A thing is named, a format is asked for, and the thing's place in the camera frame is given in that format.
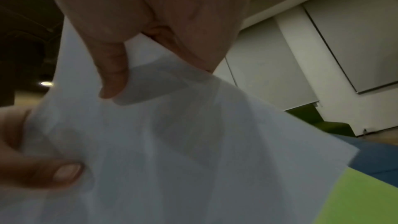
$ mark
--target green sofa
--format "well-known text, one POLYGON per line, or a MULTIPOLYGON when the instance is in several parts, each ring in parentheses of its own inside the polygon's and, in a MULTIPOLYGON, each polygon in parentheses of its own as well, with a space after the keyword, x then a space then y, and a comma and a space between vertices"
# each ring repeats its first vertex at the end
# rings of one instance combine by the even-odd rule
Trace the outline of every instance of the green sofa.
POLYGON ((286 112, 317 127, 324 132, 356 137, 349 124, 325 122, 313 104, 300 106, 291 110, 287 110, 286 112))

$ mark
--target white paper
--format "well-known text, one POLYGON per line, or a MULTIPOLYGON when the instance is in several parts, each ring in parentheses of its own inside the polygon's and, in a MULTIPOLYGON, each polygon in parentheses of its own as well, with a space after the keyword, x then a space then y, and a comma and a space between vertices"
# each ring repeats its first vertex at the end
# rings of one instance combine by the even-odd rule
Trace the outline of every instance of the white paper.
POLYGON ((65 22, 55 86, 30 116, 24 151, 78 159, 61 192, 0 194, 13 224, 309 224, 356 149, 195 69, 139 35, 130 81, 100 79, 65 22))

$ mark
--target dark ceiling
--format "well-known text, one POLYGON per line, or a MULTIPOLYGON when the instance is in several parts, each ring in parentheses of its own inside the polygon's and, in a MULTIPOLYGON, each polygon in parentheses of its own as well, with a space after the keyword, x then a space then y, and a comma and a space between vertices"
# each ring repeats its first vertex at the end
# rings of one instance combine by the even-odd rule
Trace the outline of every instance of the dark ceiling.
POLYGON ((53 0, 0 0, 0 106, 15 90, 47 91, 38 83, 54 75, 62 23, 53 0))

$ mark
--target light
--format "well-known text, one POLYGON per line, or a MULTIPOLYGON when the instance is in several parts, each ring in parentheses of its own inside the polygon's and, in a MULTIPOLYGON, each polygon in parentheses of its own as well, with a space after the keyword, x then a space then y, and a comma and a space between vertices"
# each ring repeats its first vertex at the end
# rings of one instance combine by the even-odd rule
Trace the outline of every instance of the light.
POLYGON ((42 82, 40 82, 40 85, 42 85, 44 87, 52 87, 52 86, 54 86, 54 84, 51 81, 42 81, 42 82))

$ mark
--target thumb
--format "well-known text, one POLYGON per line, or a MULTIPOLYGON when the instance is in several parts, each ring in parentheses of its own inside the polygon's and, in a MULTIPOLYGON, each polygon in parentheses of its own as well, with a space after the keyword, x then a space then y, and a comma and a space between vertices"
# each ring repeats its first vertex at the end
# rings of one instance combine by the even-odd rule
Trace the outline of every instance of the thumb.
POLYGON ((80 34, 102 80, 99 96, 109 99, 119 94, 129 79, 129 63, 123 43, 107 43, 80 34))
POLYGON ((32 189, 65 188, 82 174, 80 163, 26 157, 7 147, 0 157, 0 185, 32 189))

